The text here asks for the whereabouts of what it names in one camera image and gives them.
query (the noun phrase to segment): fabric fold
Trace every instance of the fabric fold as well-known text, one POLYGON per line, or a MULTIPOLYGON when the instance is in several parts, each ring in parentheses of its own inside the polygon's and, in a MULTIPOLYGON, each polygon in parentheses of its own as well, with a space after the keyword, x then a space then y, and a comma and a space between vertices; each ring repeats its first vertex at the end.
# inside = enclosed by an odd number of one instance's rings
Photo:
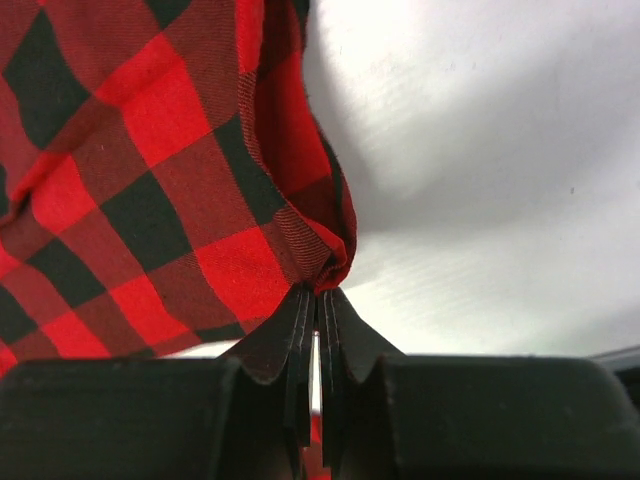
POLYGON ((0 4, 0 373, 238 338, 340 283, 298 0, 0 4))

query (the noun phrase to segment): pinched fabric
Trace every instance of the pinched fabric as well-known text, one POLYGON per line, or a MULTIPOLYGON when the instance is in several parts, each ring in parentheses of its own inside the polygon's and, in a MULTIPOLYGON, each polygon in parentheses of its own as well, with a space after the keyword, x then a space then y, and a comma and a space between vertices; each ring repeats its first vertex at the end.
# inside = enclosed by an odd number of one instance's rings
POLYGON ((0 2, 0 375, 238 338, 337 285, 355 217, 304 0, 0 2))

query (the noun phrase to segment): gray surface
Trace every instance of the gray surface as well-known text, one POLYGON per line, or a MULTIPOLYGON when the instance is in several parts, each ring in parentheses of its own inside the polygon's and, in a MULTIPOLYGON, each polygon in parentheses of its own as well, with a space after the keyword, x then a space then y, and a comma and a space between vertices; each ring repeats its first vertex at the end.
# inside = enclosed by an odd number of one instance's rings
POLYGON ((314 0, 345 292, 408 352, 640 344, 640 2, 314 0))
POLYGON ((640 347, 597 355, 593 359, 613 371, 640 368, 640 347))

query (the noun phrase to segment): white surface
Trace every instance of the white surface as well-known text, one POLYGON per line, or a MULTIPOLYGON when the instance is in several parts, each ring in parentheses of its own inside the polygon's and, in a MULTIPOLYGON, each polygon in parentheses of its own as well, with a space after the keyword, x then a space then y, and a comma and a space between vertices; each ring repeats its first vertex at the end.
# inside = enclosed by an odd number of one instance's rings
POLYGON ((398 347, 640 344, 640 2, 312 0, 305 79, 398 347))

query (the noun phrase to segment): buffalo check cloth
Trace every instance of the buffalo check cloth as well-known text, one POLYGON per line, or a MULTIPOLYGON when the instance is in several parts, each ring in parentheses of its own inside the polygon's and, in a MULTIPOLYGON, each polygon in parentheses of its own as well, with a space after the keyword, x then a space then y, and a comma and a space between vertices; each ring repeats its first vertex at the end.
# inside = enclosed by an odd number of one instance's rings
POLYGON ((239 338, 336 286, 355 216, 304 0, 0 2, 0 375, 239 338))

